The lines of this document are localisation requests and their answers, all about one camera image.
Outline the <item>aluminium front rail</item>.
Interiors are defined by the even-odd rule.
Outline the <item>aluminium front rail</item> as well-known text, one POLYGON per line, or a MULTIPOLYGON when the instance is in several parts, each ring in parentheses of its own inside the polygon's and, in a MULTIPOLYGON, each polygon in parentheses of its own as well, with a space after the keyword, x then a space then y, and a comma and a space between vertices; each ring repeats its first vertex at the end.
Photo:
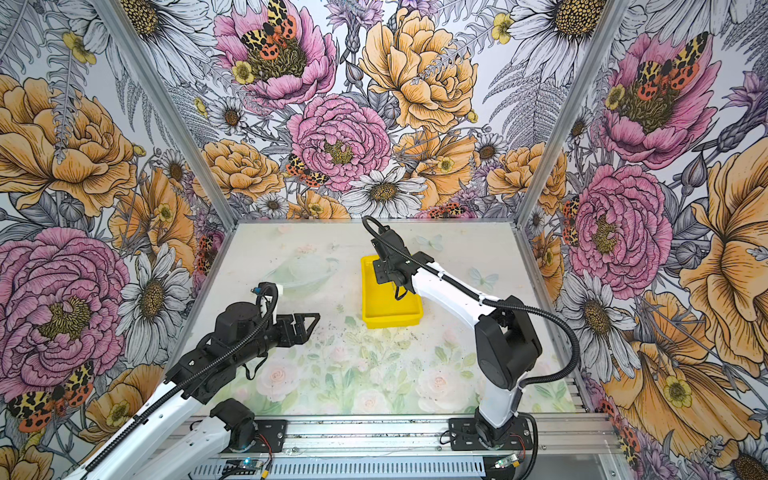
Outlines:
POLYGON ((453 451, 441 436, 448 419, 470 416, 293 416, 258 417, 288 421, 287 438, 281 453, 239 452, 239 440, 217 418, 200 418, 193 428, 182 423, 141 465, 155 458, 178 459, 182 463, 209 457, 373 457, 388 455, 504 455, 518 452, 539 455, 617 454, 621 448, 604 414, 536 414, 530 451, 453 451))

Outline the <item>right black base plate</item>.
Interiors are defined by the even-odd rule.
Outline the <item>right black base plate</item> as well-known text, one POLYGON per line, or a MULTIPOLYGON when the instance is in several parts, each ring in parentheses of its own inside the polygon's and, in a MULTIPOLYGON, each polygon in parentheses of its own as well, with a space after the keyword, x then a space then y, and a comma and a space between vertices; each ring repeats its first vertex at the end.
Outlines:
POLYGON ((448 428, 441 436, 453 451, 514 450, 533 448, 533 427, 521 415, 510 418, 501 427, 493 427, 479 415, 448 419, 448 428))

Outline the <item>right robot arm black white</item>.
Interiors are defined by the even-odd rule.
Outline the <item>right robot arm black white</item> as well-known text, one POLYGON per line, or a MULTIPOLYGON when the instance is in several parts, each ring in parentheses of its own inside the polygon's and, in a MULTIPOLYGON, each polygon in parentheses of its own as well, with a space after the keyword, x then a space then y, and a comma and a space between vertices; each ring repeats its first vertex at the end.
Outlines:
POLYGON ((477 364, 487 380, 475 431, 484 447, 499 448, 517 423, 524 390, 535 380, 530 372, 542 354, 527 306, 515 296, 501 300, 450 276, 433 257, 412 254, 395 230, 371 216, 363 225, 378 255, 373 262, 378 283, 392 284, 396 300, 409 292, 439 304, 474 335, 477 364))

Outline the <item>yellow plastic bin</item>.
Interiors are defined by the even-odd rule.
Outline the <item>yellow plastic bin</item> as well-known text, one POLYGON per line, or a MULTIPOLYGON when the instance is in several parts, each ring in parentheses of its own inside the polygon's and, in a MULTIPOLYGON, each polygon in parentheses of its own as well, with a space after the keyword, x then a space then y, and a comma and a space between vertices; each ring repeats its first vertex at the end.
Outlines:
POLYGON ((361 259, 362 320, 368 329, 418 325, 424 310, 421 298, 411 292, 398 293, 393 283, 379 284, 374 272, 376 255, 361 259))

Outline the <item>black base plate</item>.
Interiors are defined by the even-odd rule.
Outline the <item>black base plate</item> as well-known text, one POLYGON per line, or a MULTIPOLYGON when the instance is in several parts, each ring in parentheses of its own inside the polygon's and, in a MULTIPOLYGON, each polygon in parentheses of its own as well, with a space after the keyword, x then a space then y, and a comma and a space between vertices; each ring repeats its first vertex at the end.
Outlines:
POLYGON ((241 430, 239 452, 281 453, 287 438, 288 421, 284 419, 255 419, 241 430))
POLYGON ((533 427, 521 415, 510 418, 501 427, 493 427, 479 415, 448 419, 448 428, 441 436, 453 451, 514 450, 533 448, 533 427))

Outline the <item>small right circuit board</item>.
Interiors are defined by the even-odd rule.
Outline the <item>small right circuit board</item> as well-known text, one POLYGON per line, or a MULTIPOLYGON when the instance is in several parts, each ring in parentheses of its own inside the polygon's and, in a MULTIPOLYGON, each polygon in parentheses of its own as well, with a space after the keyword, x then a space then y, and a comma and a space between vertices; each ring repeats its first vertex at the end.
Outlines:
POLYGON ((521 463, 521 460, 517 454, 510 454, 503 458, 498 459, 494 463, 494 468, 495 469, 507 469, 507 468, 516 469, 520 466, 520 463, 521 463))

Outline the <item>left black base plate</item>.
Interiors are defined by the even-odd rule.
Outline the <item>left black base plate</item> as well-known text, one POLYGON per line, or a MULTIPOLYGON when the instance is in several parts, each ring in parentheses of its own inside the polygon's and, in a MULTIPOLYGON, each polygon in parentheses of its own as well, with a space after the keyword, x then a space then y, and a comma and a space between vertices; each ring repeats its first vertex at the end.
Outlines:
POLYGON ((239 452, 281 453, 287 438, 288 421, 284 419, 255 419, 241 430, 239 452))

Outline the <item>small green circuit board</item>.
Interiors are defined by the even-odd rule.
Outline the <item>small green circuit board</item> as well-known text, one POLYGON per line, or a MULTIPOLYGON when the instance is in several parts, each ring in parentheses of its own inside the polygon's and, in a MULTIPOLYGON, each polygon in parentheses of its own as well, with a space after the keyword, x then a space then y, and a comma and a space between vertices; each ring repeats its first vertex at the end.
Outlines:
POLYGON ((233 475, 255 475, 262 471, 263 462, 260 460, 252 461, 245 459, 237 464, 227 463, 222 471, 221 478, 227 478, 233 475))

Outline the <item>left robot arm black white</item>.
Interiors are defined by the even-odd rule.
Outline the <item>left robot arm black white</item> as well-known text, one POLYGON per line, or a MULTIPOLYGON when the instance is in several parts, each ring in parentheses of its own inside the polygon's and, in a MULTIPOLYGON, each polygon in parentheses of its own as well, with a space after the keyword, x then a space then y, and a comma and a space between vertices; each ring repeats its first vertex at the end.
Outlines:
POLYGON ((185 420, 235 379, 237 370, 275 348, 305 344, 318 313, 276 314, 274 300, 235 302, 169 371, 147 403, 70 479, 129 479, 185 420))

